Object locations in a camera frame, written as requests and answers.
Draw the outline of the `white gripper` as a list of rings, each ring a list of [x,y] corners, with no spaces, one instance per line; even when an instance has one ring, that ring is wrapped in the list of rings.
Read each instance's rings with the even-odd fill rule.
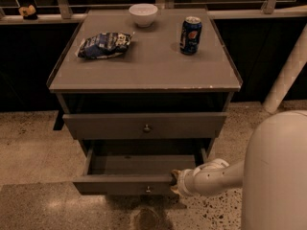
[[[195,169],[172,170],[171,176],[177,185],[170,189],[179,196],[215,196],[225,189],[222,177],[228,166],[223,159],[214,159]]]

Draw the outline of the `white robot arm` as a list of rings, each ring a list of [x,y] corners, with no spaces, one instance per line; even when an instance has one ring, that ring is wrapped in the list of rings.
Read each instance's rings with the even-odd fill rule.
[[[307,230],[307,111],[280,112],[252,133],[245,159],[174,170],[180,196],[242,191],[242,230]]]

